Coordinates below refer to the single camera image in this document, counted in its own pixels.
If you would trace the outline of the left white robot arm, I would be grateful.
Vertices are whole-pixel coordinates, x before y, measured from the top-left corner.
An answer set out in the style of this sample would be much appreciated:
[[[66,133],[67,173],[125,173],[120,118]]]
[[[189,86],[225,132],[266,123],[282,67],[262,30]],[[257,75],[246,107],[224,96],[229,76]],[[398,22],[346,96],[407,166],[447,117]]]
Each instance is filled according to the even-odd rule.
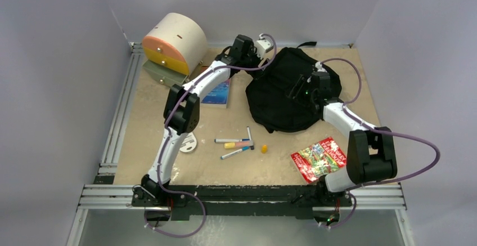
[[[204,72],[182,86],[173,85],[170,88],[164,109],[163,139],[153,165],[141,180],[142,193],[138,195],[139,198],[160,206],[172,194],[185,194],[170,190],[168,183],[182,142],[199,123],[201,99],[242,70],[263,70],[260,63],[265,55],[276,50],[276,41],[269,34],[263,33],[255,41],[239,34],[233,45],[216,56]]]

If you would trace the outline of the black student backpack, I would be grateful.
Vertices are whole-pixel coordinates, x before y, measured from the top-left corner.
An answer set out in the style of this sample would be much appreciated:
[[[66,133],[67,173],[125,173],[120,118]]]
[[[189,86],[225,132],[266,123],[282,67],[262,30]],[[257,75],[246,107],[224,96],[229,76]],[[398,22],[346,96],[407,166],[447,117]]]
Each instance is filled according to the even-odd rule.
[[[316,72],[316,62],[300,46],[285,47],[265,70],[252,74],[253,80],[245,90],[250,114],[268,133],[306,130],[323,119],[327,103],[339,100],[342,90],[340,77],[323,64],[331,77],[332,98],[322,100],[318,105],[311,103],[310,77]],[[301,74],[308,78],[308,94],[302,100],[288,99],[286,93]]]

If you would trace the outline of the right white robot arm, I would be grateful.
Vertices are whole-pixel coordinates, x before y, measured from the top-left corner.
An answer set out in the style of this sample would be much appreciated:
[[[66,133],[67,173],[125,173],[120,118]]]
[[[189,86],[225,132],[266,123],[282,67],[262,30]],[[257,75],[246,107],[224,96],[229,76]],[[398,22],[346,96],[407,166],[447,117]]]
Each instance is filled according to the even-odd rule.
[[[301,75],[288,97],[321,120],[334,126],[348,140],[343,152],[332,137],[309,145],[290,155],[295,168],[307,183],[315,182],[317,200],[324,205],[338,193],[366,182],[381,182],[397,175],[391,130],[367,124],[336,97],[335,78],[325,71],[309,77]]]

